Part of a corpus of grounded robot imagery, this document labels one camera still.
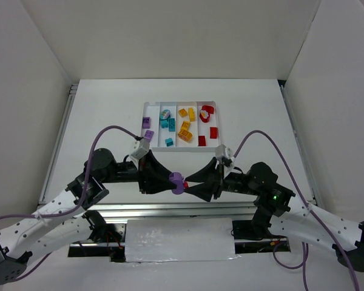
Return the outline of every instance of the purple block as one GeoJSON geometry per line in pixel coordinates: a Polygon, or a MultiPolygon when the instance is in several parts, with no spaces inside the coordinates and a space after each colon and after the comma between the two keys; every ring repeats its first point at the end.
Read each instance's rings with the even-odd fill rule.
{"type": "Polygon", "coordinates": [[[141,123],[142,128],[149,129],[150,128],[150,118],[143,117],[143,122],[141,123]]]}
{"type": "Polygon", "coordinates": [[[153,136],[153,131],[152,130],[146,130],[145,134],[144,134],[144,139],[148,142],[151,141],[152,139],[152,136],[153,136]]]}
{"type": "Polygon", "coordinates": [[[177,185],[177,188],[172,189],[171,192],[174,194],[182,194],[184,192],[183,177],[181,173],[174,172],[169,175],[169,181],[177,185]]]}

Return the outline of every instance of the small toy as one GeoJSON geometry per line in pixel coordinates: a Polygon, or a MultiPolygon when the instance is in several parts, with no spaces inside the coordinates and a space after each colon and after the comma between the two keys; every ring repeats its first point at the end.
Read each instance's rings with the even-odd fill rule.
{"type": "Polygon", "coordinates": [[[198,146],[199,147],[206,147],[206,139],[204,135],[198,136],[198,146]]]}
{"type": "Polygon", "coordinates": [[[169,175],[169,181],[177,185],[177,188],[171,190],[172,193],[179,195],[184,192],[184,182],[181,173],[171,173],[169,175]]]}
{"type": "Polygon", "coordinates": [[[192,139],[193,134],[185,129],[181,129],[181,131],[178,133],[178,137],[183,141],[189,142],[192,139]]]}
{"type": "Polygon", "coordinates": [[[171,115],[171,112],[170,110],[168,109],[165,109],[163,110],[161,113],[160,113],[160,120],[168,120],[170,118],[170,115],[171,115]]]}
{"type": "Polygon", "coordinates": [[[195,114],[194,114],[193,107],[189,107],[188,111],[189,111],[189,119],[190,119],[190,122],[195,121],[195,114]]]}
{"type": "Polygon", "coordinates": [[[169,122],[166,119],[165,120],[161,120],[160,121],[160,126],[161,126],[162,129],[166,129],[169,126],[169,122]]]}
{"type": "Polygon", "coordinates": [[[170,146],[172,146],[174,144],[173,141],[172,141],[172,138],[167,138],[167,139],[164,140],[164,142],[166,143],[166,145],[168,147],[170,147],[170,146]]]}
{"type": "Polygon", "coordinates": [[[182,122],[181,130],[182,130],[182,129],[188,130],[188,129],[189,129],[189,126],[190,126],[190,121],[186,121],[186,120],[184,120],[184,121],[182,122]]]}
{"type": "Polygon", "coordinates": [[[144,134],[144,139],[148,142],[151,141],[152,139],[152,136],[153,136],[153,131],[152,130],[146,130],[145,134],[144,134]]]}
{"type": "Polygon", "coordinates": [[[202,110],[207,111],[208,114],[213,114],[214,113],[214,107],[213,106],[204,105],[204,106],[202,106],[202,110]]]}
{"type": "Polygon", "coordinates": [[[178,111],[179,112],[179,114],[180,114],[180,116],[181,117],[185,117],[185,116],[187,116],[187,111],[184,109],[184,108],[182,108],[180,111],[178,111]]]}
{"type": "Polygon", "coordinates": [[[202,120],[203,123],[208,123],[210,117],[211,115],[207,111],[200,110],[200,119],[202,120]]]}
{"type": "Polygon", "coordinates": [[[211,138],[217,138],[218,130],[216,127],[211,127],[211,138]]]}
{"type": "Polygon", "coordinates": [[[175,118],[169,119],[169,131],[174,132],[175,131],[175,118]]]}
{"type": "Polygon", "coordinates": [[[149,117],[143,117],[143,121],[141,123],[141,127],[143,129],[149,129],[150,128],[150,118],[149,117]]]}

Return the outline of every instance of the red object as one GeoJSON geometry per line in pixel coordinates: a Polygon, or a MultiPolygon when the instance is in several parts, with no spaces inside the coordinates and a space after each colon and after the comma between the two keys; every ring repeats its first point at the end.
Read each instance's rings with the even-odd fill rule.
{"type": "Polygon", "coordinates": [[[204,105],[204,106],[202,106],[202,110],[207,111],[209,114],[213,114],[214,113],[214,107],[213,106],[204,105]]]}
{"type": "Polygon", "coordinates": [[[211,114],[205,110],[200,110],[200,119],[203,123],[208,123],[209,118],[211,117],[211,114]]]}
{"type": "Polygon", "coordinates": [[[211,127],[211,138],[217,138],[218,130],[216,127],[211,127]]]}
{"type": "Polygon", "coordinates": [[[206,147],[206,140],[204,135],[198,136],[198,146],[199,147],[206,147]]]}

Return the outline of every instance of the yellow block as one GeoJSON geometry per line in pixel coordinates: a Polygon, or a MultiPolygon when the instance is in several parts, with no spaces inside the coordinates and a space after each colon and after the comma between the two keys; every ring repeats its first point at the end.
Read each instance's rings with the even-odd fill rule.
{"type": "Polygon", "coordinates": [[[181,129],[181,131],[178,133],[178,137],[183,141],[189,142],[192,139],[193,134],[185,129],[181,129]]]}
{"type": "Polygon", "coordinates": [[[180,111],[178,111],[181,117],[187,116],[187,112],[184,108],[182,108],[180,111]]]}
{"type": "Polygon", "coordinates": [[[195,114],[194,114],[193,107],[189,107],[189,119],[190,119],[190,122],[195,121],[195,114]]]}
{"type": "Polygon", "coordinates": [[[182,123],[182,126],[181,126],[181,130],[182,129],[188,130],[189,126],[190,126],[190,121],[184,120],[183,123],[182,123]]]}

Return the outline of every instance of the white tray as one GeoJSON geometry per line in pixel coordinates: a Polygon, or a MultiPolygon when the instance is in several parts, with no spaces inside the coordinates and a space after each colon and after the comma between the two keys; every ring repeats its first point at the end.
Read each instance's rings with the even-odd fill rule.
{"type": "MultiPolygon", "coordinates": [[[[154,152],[213,152],[216,147],[221,144],[220,129],[218,127],[217,107],[214,101],[191,101],[191,102],[145,102],[143,108],[143,116],[150,118],[150,128],[153,131],[153,137],[150,147],[154,152]],[[202,106],[209,105],[214,107],[214,114],[211,114],[208,123],[202,122],[198,113],[202,106]],[[178,137],[182,122],[189,120],[189,116],[182,118],[178,111],[184,108],[188,111],[189,107],[193,107],[195,113],[195,121],[190,123],[189,131],[193,134],[190,142],[183,141],[178,137]],[[168,109],[171,112],[171,118],[175,118],[175,131],[170,132],[168,128],[162,129],[160,126],[160,113],[168,109]],[[217,127],[217,138],[210,138],[210,127],[217,127]],[[205,136],[206,146],[198,146],[198,136],[205,136]],[[173,145],[168,147],[165,143],[167,138],[172,138],[173,145]]],[[[141,136],[144,136],[147,129],[141,129],[141,136]]]]}

